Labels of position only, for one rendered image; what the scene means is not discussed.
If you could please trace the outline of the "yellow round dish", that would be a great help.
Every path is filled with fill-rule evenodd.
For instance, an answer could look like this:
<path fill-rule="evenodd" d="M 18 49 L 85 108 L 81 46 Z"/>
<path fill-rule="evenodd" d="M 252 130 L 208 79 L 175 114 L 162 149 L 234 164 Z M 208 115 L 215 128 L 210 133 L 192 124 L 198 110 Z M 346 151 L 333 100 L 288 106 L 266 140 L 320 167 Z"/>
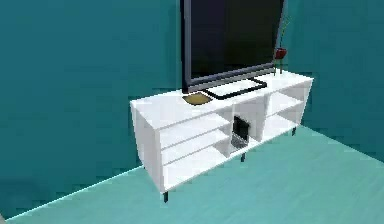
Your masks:
<path fill-rule="evenodd" d="M 194 93 L 190 95 L 183 96 L 185 102 L 190 105 L 198 106 L 203 105 L 211 101 L 211 98 L 202 94 L 202 93 Z"/>

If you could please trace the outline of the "white shelf television stand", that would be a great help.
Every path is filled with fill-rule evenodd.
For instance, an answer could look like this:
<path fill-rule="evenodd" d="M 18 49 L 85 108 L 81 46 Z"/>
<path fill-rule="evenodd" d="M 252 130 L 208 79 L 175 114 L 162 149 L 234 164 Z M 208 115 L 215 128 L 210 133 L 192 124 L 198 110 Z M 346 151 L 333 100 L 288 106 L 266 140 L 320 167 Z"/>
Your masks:
<path fill-rule="evenodd" d="M 164 196 L 179 185 L 300 125 L 313 79 L 274 70 L 263 89 L 193 106 L 171 91 L 130 102 L 137 151 Z M 231 144 L 234 117 L 250 124 L 244 148 Z"/>

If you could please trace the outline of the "open grey laptop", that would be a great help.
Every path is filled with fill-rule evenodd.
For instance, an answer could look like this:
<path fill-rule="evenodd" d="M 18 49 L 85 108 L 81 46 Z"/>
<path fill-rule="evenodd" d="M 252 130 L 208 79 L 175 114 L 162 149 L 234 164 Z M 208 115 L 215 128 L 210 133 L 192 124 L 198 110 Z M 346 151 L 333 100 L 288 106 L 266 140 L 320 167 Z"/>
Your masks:
<path fill-rule="evenodd" d="M 244 148 L 249 142 L 250 124 L 238 116 L 234 117 L 231 144 L 235 148 Z"/>

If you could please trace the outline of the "black flat screen television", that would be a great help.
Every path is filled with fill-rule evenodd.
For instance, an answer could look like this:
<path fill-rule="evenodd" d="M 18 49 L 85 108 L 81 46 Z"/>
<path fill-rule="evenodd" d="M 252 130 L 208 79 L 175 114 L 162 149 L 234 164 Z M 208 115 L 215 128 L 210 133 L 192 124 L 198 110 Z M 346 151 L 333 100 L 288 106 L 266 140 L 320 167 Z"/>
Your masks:
<path fill-rule="evenodd" d="M 179 0 L 182 92 L 218 99 L 263 89 L 286 0 Z"/>

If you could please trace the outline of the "red flower in vase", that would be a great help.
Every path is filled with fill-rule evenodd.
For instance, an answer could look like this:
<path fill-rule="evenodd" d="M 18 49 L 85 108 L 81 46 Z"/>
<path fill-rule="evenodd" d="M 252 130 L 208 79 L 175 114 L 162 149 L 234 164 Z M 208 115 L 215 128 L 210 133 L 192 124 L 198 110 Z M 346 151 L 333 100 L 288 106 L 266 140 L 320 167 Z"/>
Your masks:
<path fill-rule="evenodd" d="M 283 59 L 287 54 L 287 50 L 283 47 L 284 35 L 287 29 L 287 26 L 290 24 L 290 17 L 284 16 L 281 25 L 279 45 L 275 51 L 275 67 L 279 68 L 279 72 L 283 70 Z"/>

